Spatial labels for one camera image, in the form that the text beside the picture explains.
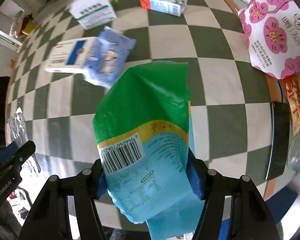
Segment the blue green snack bag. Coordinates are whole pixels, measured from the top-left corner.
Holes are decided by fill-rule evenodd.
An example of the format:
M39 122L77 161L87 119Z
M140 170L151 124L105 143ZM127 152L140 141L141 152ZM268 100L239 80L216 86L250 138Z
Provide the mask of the blue green snack bag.
M203 202L186 175L189 65L155 61L128 68L94 119L98 154L113 203L152 239L194 232Z

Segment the silver blister pack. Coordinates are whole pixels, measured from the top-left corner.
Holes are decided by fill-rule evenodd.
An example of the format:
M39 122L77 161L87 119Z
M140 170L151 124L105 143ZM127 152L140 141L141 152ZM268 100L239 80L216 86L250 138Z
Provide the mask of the silver blister pack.
M15 113L8 119L7 123L10 128L11 136L16 143L17 148L20 148L21 146L23 146L23 144L29 141L29 138L27 136L25 117L20 107L18 107ZM25 164L32 176L38 176L38 174L41 172L41 168L38 164L35 154L32 154L25 161Z

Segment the black phone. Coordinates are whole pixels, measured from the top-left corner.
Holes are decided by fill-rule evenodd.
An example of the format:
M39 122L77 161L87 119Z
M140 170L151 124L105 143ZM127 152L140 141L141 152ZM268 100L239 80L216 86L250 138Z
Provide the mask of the black phone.
M289 148L290 113L289 106L282 102L271 103L271 150L266 180L282 175L285 170Z

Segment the red snack box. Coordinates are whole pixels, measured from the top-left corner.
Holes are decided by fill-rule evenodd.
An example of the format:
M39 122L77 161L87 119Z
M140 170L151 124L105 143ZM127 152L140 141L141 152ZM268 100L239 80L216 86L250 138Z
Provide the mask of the red snack box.
M300 89L295 74L282 79L282 83L290 106L290 116L292 120L293 136L300 133Z

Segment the light blue candy wrapper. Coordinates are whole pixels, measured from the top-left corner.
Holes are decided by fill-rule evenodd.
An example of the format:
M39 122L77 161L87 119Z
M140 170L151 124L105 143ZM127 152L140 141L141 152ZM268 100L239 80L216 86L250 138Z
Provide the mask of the light blue candy wrapper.
M105 26L83 63L83 79L92 85L110 89L119 79L135 45L135 39L126 37L118 29Z

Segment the white blue medicine box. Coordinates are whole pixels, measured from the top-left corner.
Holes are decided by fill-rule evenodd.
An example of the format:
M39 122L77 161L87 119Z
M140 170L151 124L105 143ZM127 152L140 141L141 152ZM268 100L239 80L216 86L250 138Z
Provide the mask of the white blue medicine box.
M44 70L50 73L82 74L85 60L91 56L97 37L58 42L50 51Z

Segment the green white checkered tablecloth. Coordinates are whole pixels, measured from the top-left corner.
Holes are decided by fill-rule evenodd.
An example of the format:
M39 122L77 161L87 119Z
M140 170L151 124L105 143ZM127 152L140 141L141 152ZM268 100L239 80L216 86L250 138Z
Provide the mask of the green white checkered tablecloth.
M245 36L224 0L188 0L180 17L141 7L140 0L117 0L111 27L136 40L127 67L154 60L189 64L188 86L195 154L229 177L251 176L265 198L275 193L266 181L271 150L268 77L250 65ZM26 164L21 187L36 198L47 178L70 177L97 158L92 126L105 89L81 75L52 74L44 63L57 42L96 36L69 13L69 0L48 5L24 41L12 75L7 115L20 107L41 167L32 176Z

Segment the pink flower paper bag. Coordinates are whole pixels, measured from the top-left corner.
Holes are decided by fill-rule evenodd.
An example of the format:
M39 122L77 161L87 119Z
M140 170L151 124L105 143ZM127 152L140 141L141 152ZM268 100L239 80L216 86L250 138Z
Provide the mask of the pink flower paper bag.
M293 0L250 0L238 16L254 68L278 80L300 72L300 9Z

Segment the green white open box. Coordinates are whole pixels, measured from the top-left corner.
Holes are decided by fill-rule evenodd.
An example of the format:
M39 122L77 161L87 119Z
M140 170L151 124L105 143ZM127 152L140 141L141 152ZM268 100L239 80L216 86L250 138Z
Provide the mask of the green white open box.
M116 0L73 0L69 13L85 30L117 19Z

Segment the small red blue carton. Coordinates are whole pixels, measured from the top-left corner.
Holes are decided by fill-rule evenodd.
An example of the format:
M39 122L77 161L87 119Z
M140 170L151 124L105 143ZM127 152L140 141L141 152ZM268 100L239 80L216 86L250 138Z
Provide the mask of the small red blue carton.
M140 0L142 8L180 17L188 0Z

